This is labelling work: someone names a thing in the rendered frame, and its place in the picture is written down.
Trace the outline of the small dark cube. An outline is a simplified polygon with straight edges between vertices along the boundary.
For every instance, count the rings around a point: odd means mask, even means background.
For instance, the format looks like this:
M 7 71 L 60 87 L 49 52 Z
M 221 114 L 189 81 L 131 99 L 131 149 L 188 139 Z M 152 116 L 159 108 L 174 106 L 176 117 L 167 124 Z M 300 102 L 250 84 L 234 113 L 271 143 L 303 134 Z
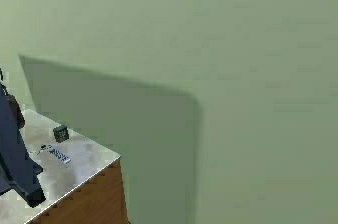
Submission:
M 60 125 L 53 129 L 54 138 L 58 143 L 69 139 L 68 128 L 65 125 Z

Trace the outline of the wooden cabinet with pale top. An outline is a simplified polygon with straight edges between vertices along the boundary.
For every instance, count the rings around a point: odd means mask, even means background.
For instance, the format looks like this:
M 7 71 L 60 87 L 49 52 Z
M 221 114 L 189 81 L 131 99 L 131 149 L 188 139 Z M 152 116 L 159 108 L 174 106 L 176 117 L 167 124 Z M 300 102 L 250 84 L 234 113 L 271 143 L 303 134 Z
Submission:
M 21 130 L 29 156 L 42 168 L 38 175 L 46 200 L 31 208 L 13 190 L 0 196 L 0 224 L 129 224 L 126 212 L 121 155 L 69 130 L 58 143 L 53 129 L 59 124 L 30 109 Z M 64 164 L 41 145 L 52 145 L 68 157 Z

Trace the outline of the blue and white key tag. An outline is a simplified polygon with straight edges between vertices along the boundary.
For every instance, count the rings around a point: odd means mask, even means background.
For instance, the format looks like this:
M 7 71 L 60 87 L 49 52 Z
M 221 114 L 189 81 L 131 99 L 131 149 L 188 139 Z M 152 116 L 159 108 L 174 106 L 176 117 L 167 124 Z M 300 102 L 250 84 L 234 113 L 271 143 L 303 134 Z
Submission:
M 40 149 L 37 151 L 37 155 L 46 153 L 64 164 L 68 164 L 71 162 L 70 157 L 68 157 L 66 154 L 64 154 L 52 145 L 41 145 Z

